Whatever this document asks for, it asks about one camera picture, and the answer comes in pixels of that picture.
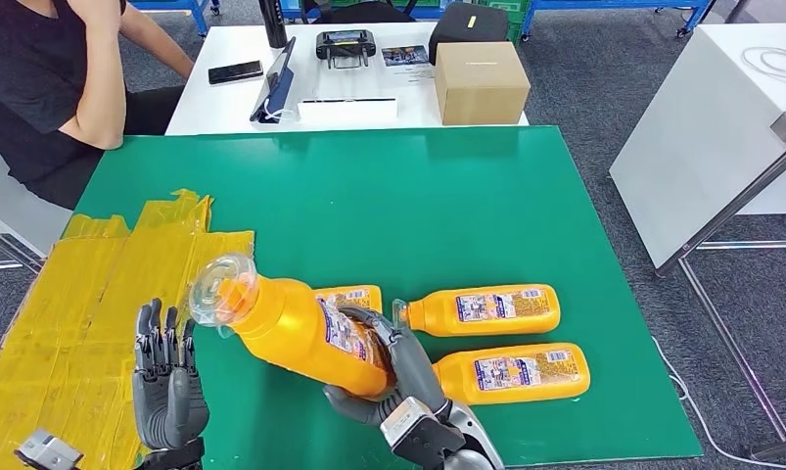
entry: black bottle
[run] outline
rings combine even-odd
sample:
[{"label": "black bottle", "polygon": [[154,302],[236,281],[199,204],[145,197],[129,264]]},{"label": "black bottle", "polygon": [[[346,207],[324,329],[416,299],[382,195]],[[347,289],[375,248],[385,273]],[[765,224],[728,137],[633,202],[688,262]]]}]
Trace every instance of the black bottle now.
[{"label": "black bottle", "polygon": [[274,49],[286,46],[286,25],[283,21],[283,9],[280,0],[259,0],[260,11],[263,14],[265,33],[268,36],[268,45]]}]

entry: gray carpet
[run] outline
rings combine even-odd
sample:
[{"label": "gray carpet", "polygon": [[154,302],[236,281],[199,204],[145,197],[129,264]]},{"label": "gray carpet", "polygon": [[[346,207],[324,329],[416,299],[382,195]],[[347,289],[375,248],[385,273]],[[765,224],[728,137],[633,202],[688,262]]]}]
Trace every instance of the gray carpet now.
[{"label": "gray carpet", "polygon": [[[726,16],[733,4],[733,0],[721,0],[715,11]],[[260,24],[254,5],[251,0],[225,0],[223,15],[208,21]],[[607,176],[617,152],[683,48],[685,41],[674,38],[682,26],[680,15],[673,9],[661,14],[652,10],[537,14],[532,39],[519,47],[532,82],[526,111],[532,123],[557,124],[562,129],[650,329],[690,386],[718,442],[738,452],[742,445],[772,440],[772,430],[679,270],[666,279],[655,277]],[[155,18],[189,54],[197,56],[202,39],[190,18],[173,14]],[[181,83],[130,44],[124,44],[123,59],[128,86],[134,91]],[[719,236],[786,238],[786,217],[738,217]],[[786,252],[699,253],[691,259],[786,421]],[[0,273],[0,335],[30,280],[22,270]],[[697,421],[693,426],[703,441]],[[707,444],[703,447],[706,455],[700,459],[600,467],[755,468],[727,460]]]}]

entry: black smartphone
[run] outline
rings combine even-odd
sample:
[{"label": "black smartphone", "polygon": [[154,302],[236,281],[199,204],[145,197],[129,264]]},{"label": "black smartphone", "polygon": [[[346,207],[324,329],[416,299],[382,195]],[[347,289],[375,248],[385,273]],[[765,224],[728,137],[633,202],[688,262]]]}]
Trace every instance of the black smartphone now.
[{"label": "black smartphone", "polygon": [[234,66],[217,67],[208,70],[208,83],[226,83],[228,81],[242,80],[262,75],[260,61],[246,62]]}]

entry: yellow plastic sheet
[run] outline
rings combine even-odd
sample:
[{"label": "yellow plastic sheet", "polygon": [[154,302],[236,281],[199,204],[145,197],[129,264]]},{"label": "yellow plastic sheet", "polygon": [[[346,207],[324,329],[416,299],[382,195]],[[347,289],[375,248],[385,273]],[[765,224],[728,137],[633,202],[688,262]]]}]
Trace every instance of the yellow plastic sheet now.
[{"label": "yellow plastic sheet", "polygon": [[210,260],[254,246],[253,232],[208,233],[210,197],[174,195],[149,201],[132,233],[118,215],[70,220],[0,351],[0,470],[21,468],[13,451],[39,427],[84,453],[85,470],[132,468],[139,306],[182,307]]}]

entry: cardboard box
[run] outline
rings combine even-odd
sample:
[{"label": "cardboard box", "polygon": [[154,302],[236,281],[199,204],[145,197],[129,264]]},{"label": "cardboard box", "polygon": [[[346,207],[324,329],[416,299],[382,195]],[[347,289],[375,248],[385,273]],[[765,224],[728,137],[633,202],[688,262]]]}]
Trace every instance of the cardboard box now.
[{"label": "cardboard box", "polygon": [[516,124],[531,90],[507,41],[442,42],[435,76],[444,125]]}]

